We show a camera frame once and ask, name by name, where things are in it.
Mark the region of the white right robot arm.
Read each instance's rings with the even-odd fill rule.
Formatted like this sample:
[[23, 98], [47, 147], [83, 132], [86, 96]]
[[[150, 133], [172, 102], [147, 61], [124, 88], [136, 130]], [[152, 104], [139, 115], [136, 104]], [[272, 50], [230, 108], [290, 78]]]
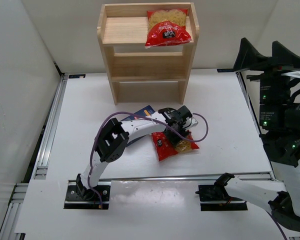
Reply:
[[259, 125], [264, 151], [281, 174], [285, 190], [267, 190], [224, 173], [215, 182], [217, 194], [239, 198], [268, 212], [288, 230], [300, 232], [300, 56], [278, 41], [264, 56], [247, 38], [240, 41], [235, 72], [252, 71], [259, 82]]

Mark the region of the red fusilli pasta bag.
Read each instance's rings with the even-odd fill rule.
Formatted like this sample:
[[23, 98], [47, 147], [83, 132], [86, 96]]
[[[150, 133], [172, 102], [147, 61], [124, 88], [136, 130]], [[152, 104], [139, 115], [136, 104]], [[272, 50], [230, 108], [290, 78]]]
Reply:
[[154, 132], [151, 134], [151, 138], [159, 162], [175, 155], [189, 153], [200, 148], [195, 142], [187, 141], [184, 139], [173, 146], [173, 144], [168, 140], [168, 137], [163, 132]]
[[192, 38], [186, 30], [187, 14], [188, 10], [185, 8], [148, 11], [148, 33], [145, 48], [189, 43]]

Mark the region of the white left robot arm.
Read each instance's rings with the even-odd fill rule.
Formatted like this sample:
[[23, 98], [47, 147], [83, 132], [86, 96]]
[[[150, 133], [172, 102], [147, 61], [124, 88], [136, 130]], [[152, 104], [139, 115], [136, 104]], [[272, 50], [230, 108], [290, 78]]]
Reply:
[[111, 114], [100, 126], [89, 157], [89, 164], [76, 178], [76, 193], [87, 200], [97, 195], [100, 177], [109, 163], [118, 160], [129, 143], [152, 133], [164, 133], [175, 146], [185, 140], [198, 124], [186, 106], [178, 110], [163, 108], [149, 115], [135, 114], [131, 120], [119, 121]]

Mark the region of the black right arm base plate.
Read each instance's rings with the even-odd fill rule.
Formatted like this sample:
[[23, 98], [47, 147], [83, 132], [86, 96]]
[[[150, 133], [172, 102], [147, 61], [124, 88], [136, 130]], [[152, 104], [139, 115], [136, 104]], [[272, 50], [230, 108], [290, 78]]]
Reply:
[[215, 185], [198, 185], [195, 192], [199, 196], [202, 212], [247, 211], [247, 202], [231, 197]]

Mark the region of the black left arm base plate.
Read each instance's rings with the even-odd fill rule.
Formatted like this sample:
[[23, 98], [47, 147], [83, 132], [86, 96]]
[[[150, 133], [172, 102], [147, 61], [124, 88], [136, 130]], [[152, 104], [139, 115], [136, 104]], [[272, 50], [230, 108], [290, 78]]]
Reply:
[[82, 196], [77, 188], [74, 180], [70, 180], [67, 184], [67, 190], [64, 200], [64, 209], [72, 210], [108, 210], [110, 202], [111, 183], [101, 182], [94, 188], [101, 196], [102, 204], [100, 204], [99, 196], [91, 189]]

